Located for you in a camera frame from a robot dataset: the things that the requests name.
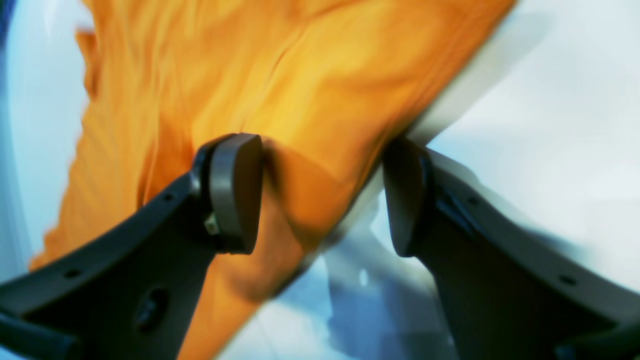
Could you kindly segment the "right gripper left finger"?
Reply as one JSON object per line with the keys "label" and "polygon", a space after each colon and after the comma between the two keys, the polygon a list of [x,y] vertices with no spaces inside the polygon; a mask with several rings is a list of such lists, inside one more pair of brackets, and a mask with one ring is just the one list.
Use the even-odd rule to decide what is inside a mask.
{"label": "right gripper left finger", "polygon": [[1,347],[26,360],[174,360],[215,255],[249,255],[263,186],[259,135],[202,146],[130,218],[0,290]]}

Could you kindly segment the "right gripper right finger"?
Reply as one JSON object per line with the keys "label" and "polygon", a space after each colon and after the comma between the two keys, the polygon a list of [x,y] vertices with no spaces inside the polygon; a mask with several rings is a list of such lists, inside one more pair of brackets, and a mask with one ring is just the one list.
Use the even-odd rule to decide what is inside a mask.
{"label": "right gripper right finger", "polygon": [[382,167],[395,252],[431,273],[461,360],[637,360],[639,294],[541,242],[404,137]]}

